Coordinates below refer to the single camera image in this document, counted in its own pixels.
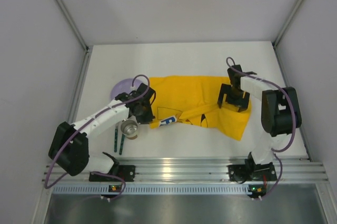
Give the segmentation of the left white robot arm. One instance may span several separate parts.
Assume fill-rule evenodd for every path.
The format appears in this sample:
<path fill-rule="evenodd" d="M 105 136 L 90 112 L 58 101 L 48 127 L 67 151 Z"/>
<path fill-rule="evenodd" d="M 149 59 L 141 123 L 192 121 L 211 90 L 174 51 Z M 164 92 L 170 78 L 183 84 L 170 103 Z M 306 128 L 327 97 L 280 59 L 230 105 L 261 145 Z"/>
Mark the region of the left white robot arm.
<path fill-rule="evenodd" d="M 149 124 L 154 115 L 151 99 L 155 95 L 148 85 L 142 83 L 137 90 L 120 93 L 97 113 L 69 124 L 63 122 L 56 129 L 48 156 L 70 176 L 88 172 L 109 173 L 117 160 L 106 152 L 97 151 L 93 140 L 101 133 L 132 116 L 139 124 Z"/>

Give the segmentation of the fork with green handle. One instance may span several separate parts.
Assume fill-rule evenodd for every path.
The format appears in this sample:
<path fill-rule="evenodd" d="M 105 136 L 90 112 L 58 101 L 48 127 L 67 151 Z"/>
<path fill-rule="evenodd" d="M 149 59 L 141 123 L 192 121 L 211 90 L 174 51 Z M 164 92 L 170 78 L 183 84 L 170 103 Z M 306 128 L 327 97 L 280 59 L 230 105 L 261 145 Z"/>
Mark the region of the fork with green handle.
<path fill-rule="evenodd" d="M 118 125 L 115 126 L 114 130 L 114 152 L 117 152 L 117 146 L 118 146 Z"/>

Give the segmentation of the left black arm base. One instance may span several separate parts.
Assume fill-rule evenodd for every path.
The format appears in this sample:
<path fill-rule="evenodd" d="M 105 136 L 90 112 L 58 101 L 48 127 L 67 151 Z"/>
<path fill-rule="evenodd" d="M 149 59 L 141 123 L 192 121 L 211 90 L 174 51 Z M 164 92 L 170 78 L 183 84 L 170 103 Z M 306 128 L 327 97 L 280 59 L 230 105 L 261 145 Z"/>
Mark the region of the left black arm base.
<path fill-rule="evenodd" d="M 135 169 L 136 167 L 134 165 L 120 165 L 118 170 L 113 171 L 112 175 L 120 177 L 125 182 L 133 182 L 135 178 Z M 112 182 L 116 181 L 119 182 L 118 179 L 105 177 L 105 176 L 99 176 L 95 174 L 90 174 L 89 176 L 90 182 Z"/>

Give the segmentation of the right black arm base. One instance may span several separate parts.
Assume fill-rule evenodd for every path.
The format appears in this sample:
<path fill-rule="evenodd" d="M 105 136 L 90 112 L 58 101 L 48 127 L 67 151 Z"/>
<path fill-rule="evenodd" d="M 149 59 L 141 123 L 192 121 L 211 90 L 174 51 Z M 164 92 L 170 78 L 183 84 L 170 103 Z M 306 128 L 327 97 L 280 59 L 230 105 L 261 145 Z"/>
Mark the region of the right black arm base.
<path fill-rule="evenodd" d="M 229 165 L 230 181 L 243 184 L 247 181 L 276 181 L 277 175 L 272 163 L 248 167 L 247 165 Z"/>

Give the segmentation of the purple plastic plate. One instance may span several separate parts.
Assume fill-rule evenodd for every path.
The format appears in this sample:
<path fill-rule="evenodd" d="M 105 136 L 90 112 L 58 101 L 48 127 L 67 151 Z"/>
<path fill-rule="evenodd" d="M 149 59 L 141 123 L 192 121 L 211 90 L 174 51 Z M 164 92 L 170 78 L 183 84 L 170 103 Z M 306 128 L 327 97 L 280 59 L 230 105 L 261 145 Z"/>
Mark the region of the purple plastic plate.
<path fill-rule="evenodd" d="M 142 82 L 139 79 L 133 81 L 132 78 L 124 79 L 118 82 L 111 90 L 110 100 L 114 100 L 115 97 L 121 93 L 130 93 L 133 90 L 137 90 Z"/>

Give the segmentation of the spoon with green handle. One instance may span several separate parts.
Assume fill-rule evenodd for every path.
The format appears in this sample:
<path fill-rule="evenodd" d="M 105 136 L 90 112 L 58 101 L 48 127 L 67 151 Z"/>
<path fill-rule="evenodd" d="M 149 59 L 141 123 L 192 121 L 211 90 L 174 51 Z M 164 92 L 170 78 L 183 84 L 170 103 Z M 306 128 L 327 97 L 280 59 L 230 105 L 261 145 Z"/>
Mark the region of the spoon with green handle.
<path fill-rule="evenodd" d="M 119 155 L 122 155 L 123 153 L 123 148 L 124 148 L 124 142 L 125 142 L 125 135 L 122 134 L 121 136 L 121 142 L 120 142 L 120 148 L 119 148 Z"/>

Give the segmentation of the yellow pikachu cloth placemat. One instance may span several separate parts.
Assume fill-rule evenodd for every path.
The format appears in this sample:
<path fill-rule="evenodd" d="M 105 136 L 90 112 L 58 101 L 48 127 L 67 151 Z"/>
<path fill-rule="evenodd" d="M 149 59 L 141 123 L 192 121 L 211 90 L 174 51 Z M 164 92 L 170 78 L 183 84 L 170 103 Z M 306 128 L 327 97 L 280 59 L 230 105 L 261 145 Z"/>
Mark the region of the yellow pikachu cloth placemat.
<path fill-rule="evenodd" d="M 214 128 L 240 141 L 248 124 L 251 105 L 246 111 L 228 103 L 217 104 L 221 85 L 229 84 L 223 76 L 151 77 L 150 87 L 156 97 L 151 105 L 155 119 L 150 128 L 187 124 Z"/>

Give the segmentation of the small metal cup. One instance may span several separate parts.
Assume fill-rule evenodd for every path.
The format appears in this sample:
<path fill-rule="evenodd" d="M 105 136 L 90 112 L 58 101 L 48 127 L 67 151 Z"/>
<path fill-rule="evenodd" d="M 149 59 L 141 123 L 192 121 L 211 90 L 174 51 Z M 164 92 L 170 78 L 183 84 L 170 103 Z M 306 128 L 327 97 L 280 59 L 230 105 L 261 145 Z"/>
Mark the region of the small metal cup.
<path fill-rule="evenodd" d="M 128 139 L 136 139 L 138 137 L 138 124 L 132 119 L 125 120 L 120 126 L 121 132 Z"/>

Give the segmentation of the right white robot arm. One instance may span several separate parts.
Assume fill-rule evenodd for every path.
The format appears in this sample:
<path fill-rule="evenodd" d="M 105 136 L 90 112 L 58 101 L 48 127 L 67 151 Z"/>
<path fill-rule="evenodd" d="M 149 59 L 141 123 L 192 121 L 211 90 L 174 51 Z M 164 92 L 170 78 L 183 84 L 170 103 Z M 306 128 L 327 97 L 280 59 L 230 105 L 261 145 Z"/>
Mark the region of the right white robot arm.
<path fill-rule="evenodd" d="M 238 112 L 248 109 L 250 97 L 261 102 L 261 125 L 264 136 L 241 165 L 230 165 L 230 181 L 276 181 L 274 155 L 289 149 L 295 131 L 302 125 L 296 90 L 263 79 L 255 72 L 243 72 L 240 65 L 227 70 L 230 82 L 222 84 L 217 105 L 234 106 Z"/>

